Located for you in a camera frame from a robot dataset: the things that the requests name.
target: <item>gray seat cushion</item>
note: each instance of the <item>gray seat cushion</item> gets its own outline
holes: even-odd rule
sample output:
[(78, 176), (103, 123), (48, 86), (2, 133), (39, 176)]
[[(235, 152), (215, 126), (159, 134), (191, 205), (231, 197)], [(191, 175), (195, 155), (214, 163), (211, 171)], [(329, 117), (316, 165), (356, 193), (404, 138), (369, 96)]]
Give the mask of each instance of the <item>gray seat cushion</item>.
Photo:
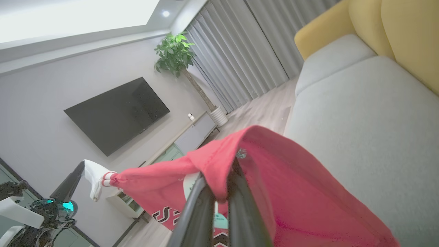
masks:
[(312, 84), (359, 61), (376, 56), (357, 35), (348, 34), (312, 54), (297, 81), (296, 96)]
[(287, 128), (402, 246), (439, 246), (439, 98), (398, 64), (373, 57), (315, 83)]

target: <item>ribbed white pot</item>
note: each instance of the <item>ribbed white pot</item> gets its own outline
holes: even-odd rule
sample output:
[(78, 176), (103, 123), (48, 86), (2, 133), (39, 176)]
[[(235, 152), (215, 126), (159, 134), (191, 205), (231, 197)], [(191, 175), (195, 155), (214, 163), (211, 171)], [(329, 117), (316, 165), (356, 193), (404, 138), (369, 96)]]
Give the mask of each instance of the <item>ribbed white pot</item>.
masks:
[(217, 107), (213, 112), (210, 113), (210, 115), (212, 116), (218, 127), (223, 126), (229, 121), (227, 115), (221, 110), (220, 107)]

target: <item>gray curtain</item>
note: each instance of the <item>gray curtain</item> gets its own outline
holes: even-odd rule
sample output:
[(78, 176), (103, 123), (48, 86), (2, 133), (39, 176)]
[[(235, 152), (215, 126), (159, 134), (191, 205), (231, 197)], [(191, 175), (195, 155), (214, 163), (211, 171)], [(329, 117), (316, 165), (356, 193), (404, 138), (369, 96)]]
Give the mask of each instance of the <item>gray curtain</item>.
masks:
[(299, 75), (294, 35), (339, 0), (210, 0), (187, 28), (227, 112)]
[(243, 0), (211, 0), (187, 28), (196, 62), (228, 112), (288, 80)]
[(299, 75), (303, 59), (294, 36), (339, 0), (245, 0), (290, 78)]

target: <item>black flat screen tv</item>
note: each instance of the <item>black flat screen tv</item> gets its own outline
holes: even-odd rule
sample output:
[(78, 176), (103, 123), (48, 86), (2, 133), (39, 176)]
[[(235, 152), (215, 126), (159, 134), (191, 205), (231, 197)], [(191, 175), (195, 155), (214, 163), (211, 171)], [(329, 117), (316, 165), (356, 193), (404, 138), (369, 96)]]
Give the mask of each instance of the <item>black flat screen tv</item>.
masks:
[(64, 112), (109, 156), (169, 113), (169, 109), (142, 77)]

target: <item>red fabric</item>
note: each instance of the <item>red fabric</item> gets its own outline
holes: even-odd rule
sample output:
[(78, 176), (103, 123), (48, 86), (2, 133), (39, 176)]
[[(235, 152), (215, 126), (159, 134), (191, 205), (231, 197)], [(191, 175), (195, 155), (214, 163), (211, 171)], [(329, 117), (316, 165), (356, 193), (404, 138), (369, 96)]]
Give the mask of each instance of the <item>red fabric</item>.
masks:
[[(313, 155), (259, 126), (212, 141), (178, 160), (115, 174), (111, 185), (122, 188), (151, 215), (159, 212), (163, 216), (171, 208), (171, 216), (162, 223), (173, 229), (178, 217), (174, 211), (181, 211), (186, 202), (184, 176), (201, 171), (217, 200), (225, 202), (227, 176), (238, 150), (239, 163), (275, 246), (399, 246), (384, 223)], [(220, 205), (219, 212), (227, 215), (226, 204)]]

